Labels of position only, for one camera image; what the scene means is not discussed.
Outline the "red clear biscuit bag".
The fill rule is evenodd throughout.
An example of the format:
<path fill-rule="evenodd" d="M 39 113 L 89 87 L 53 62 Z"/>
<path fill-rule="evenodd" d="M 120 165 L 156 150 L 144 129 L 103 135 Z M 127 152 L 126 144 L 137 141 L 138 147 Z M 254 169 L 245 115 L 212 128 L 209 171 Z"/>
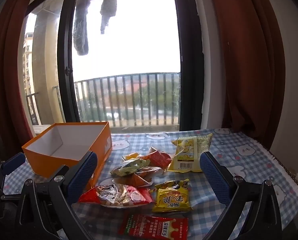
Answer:
<path fill-rule="evenodd" d="M 96 186 L 83 193 L 79 203 L 99 204 L 112 208 L 129 208 L 151 204 L 153 199 L 150 190 L 124 184 Z"/>

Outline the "yellow noodle snack bag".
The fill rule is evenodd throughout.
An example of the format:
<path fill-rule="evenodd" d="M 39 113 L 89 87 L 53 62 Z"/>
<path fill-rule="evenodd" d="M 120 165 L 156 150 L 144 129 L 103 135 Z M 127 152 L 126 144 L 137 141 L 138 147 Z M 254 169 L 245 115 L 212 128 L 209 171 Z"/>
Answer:
<path fill-rule="evenodd" d="M 155 185 L 153 191 L 156 193 L 153 213 L 192 210 L 189 200 L 189 179 L 160 183 Z"/>

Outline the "red spicy strip packet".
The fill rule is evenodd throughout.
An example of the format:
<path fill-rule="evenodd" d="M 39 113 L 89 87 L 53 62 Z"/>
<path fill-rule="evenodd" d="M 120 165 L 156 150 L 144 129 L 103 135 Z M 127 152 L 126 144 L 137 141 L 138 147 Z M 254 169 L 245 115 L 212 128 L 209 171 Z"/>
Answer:
<path fill-rule="evenodd" d="M 188 238 L 187 218 L 165 218 L 142 214 L 128 215 L 121 224 L 120 235 L 140 239 L 184 240 Z"/>

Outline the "pale yellow chips bag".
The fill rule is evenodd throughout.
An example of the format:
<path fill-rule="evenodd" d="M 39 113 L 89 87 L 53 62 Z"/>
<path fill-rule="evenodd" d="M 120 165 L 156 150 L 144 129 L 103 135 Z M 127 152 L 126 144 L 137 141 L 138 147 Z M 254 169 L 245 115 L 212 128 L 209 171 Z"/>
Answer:
<path fill-rule="evenodd" d="M 176 146 L 175 154 L 167 170 L 171 172 L 202 172 L 200 156 L 208 152 L 213 134 L 179 137 L 172 141 Z"/>

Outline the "green snack packet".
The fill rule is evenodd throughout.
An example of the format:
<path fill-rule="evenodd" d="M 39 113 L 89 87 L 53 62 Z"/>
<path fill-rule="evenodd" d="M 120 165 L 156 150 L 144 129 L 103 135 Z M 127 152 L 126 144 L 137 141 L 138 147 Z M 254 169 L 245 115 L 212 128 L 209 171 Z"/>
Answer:
<path fill-rule="evenodd" d="M 137 172 L 138 170 L 150 164 L 149 159 L 133 158 L 123 161 L 119 166 L 113 168 L 110 172 L 113 176 L 124 177 Z"/>

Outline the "brown triangular meat packet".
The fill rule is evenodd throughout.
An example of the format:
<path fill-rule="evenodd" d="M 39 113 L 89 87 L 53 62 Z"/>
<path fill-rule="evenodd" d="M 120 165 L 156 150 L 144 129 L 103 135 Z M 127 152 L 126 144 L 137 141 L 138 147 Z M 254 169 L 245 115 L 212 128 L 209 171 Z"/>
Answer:
<path fill-rule="evenodd" d="M 117 177 L 112 180 L 114 184 L 124 184 L 133 187 L 148 187 L 153 184 L 153 178 L 160 176 L 164 173 L 164 170 L 160 167 L 143 167 L 137 172 L 126 175 L 123 177 Z"/>

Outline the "small yellow candy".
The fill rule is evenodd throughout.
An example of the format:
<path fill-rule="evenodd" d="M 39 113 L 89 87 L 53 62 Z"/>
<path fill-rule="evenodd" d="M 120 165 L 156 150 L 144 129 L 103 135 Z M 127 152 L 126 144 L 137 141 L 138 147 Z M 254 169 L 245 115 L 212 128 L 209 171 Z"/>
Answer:
<path fill-rule="evenodd" d="M 127 161 L 127 160 L 130 160 L 130 159 L 137 158 L 138 156 L 139 156 L 138 152 L 134 152 L 134 153 L 130 153 L 128 155 L 122 156 L 122 160 Z"/>

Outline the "red sauce snack packet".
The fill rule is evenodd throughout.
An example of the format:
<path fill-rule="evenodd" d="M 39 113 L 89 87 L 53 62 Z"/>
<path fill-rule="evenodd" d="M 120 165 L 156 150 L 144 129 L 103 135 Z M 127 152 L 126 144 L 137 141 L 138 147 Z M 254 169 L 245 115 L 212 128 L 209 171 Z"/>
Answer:
<path fill-rule="evenodd" d="M 172 162 L 172 158 L 169 154 L 165 152 L 161 152 L 155 147 L 150 147 L 149 154 L 140 157 L 143 160 L 149 160 L 150 166 L 159 167 L 163 170 L 166 170 L 170 163 Z"/>

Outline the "orange cardboard box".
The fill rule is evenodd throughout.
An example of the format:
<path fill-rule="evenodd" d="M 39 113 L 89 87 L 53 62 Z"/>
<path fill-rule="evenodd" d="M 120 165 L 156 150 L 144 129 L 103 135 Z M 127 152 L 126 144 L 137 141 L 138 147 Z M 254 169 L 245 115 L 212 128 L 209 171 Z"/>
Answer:
<path fill-rule="evenodd" d="M 97 155 L 87 189 L 95 186 L 112 151 L 108 122 L 55 123 L 22 146 L 35 174 L 49 178 L 61 165 L 72 167 L 88 152 Z"/>

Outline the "dark red left curtain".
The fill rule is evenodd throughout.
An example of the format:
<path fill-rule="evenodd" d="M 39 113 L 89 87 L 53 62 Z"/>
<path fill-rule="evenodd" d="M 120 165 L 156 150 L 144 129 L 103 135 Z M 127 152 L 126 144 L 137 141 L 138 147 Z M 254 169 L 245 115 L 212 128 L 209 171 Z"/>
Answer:
<path fill-rule="evenodd" d="M 18 80 L 18 46 L 30 0 L 6 0 L 0 13 L 0 138 L 2 157 L 21 152 L 33 135 Z"/>

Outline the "dark red curtain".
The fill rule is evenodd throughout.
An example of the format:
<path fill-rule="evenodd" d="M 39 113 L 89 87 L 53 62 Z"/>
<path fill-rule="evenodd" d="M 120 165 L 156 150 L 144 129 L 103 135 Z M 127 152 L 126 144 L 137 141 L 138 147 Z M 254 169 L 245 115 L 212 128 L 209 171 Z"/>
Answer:
<path fill-rule="evenodd" d="M 18 46 L 30 0 L 6 0 L 0 13 L 0 138 L 2 157 L 21 152 L 33 135 L 18 80 Z"/>
<path fill-rule="evenodd" d="M 269 0 L 212 0 L 226 91 L 223 126 L 270 148 L 285 94 L 285 54 Z"/>

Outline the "balcony metal railing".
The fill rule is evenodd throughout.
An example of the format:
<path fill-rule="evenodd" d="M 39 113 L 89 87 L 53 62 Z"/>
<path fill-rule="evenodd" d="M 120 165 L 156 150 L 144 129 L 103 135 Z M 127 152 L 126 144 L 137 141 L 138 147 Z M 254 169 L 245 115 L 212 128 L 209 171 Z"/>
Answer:
<path fill-rule="evenodd" d="M 74 82 L 81 122 L 113 127 L 179 125 L 180 73 L 124 74 Z"/>

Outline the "dark red right curtain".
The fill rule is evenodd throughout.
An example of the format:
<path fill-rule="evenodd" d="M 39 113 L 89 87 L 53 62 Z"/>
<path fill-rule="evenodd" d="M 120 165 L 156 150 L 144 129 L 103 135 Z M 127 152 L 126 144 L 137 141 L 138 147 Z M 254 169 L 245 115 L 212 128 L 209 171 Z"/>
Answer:
<path fill-rule="evenodd" d="M 226 91 L 223 126 L 270 148 L 285 94 L 285 54 L 269 0 L 212 0 Z"/>

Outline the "hanging grey cloth left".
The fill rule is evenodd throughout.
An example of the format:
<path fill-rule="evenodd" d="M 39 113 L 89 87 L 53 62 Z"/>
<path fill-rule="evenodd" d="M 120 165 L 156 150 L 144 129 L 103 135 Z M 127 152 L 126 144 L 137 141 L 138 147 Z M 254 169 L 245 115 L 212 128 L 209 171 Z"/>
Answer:
<path fill-rule="evenodd" d="M 87 14 L 90 0 L 76 0 L 73 42 L 74 48 L 79 56 L 87 55 L 89 52 L 87 34 Z"/>

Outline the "black window frame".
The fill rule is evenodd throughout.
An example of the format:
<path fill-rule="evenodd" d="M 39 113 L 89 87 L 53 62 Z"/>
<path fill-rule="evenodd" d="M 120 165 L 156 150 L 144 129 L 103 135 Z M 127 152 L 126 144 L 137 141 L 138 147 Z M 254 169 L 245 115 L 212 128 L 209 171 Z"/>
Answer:
<path fill-rule="evenodd" d="M 113 127 L 114 133 L 189 131 L 200 128 L 204 56 L 195 0 L 117 0 L 116 15 L 101 34 L 103 0 L 90 0 L 89 52 L 74 48 L 76 0 L 34 0 L 32 70 L 43 124 L 81 122 L 74 82 L 124 74 L 180 73 L 179 125 Z"/>

